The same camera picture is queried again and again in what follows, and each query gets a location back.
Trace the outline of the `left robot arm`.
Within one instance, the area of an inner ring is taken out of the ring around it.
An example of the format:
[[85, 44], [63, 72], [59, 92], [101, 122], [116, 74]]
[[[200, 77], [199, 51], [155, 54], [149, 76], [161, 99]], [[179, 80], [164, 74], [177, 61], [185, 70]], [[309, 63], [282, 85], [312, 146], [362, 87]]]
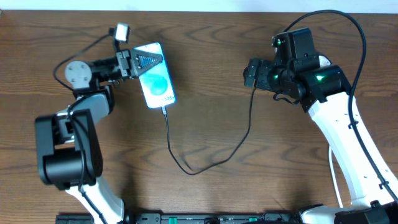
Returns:
[[96, 124], [113, 112], [114, 82], [138, 79], [150, 109], [175, 102], [167, 62], [158, 43], [120, 50], [110, 58], [62, 62], [75, 102], [35, 119], [37, 167], [41, 181], [75, 197], [93, 223], [135, 223], [133, 215], [103, 176]]

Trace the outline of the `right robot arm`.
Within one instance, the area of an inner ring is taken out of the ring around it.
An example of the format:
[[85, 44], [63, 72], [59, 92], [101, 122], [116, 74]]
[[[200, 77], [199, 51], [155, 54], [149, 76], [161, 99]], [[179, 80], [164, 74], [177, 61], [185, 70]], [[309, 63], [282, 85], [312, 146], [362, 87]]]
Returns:
[[343, 172], [351, 207], [314, 205], [301, 209], [301, 223], [397, 223], [397, 177], [381, 156], [356, 106], [342, 69], [319, 55], [310, 29], [272, 38], [274, 60], [252, 58], [244, 84], [283, 94], [301, 105], [320, 128]]

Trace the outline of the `blue Galaxy smartphone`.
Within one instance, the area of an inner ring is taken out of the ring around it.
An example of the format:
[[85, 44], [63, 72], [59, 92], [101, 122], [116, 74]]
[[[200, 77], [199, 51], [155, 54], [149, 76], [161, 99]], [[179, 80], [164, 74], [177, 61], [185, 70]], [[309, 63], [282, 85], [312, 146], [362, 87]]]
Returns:
[[163, 62], [139, 76], [147, 106], [150, 109], [154, 109], [175, 103], [174, 88], [161, 44], [154, 42], [135, 47], [134, 49], [161, 54], [164, 58]]

